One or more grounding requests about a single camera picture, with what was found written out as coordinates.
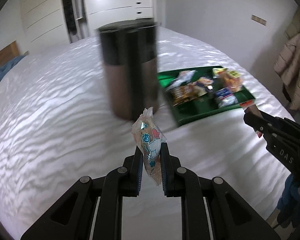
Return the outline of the blue gloved right hand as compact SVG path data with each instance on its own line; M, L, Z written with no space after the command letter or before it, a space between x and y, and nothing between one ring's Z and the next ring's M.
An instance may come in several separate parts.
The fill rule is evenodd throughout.
M297 228L300 224L300 180L290 174L285 181L285 188L279 198L277 207L277 223L282 228L292 224Z

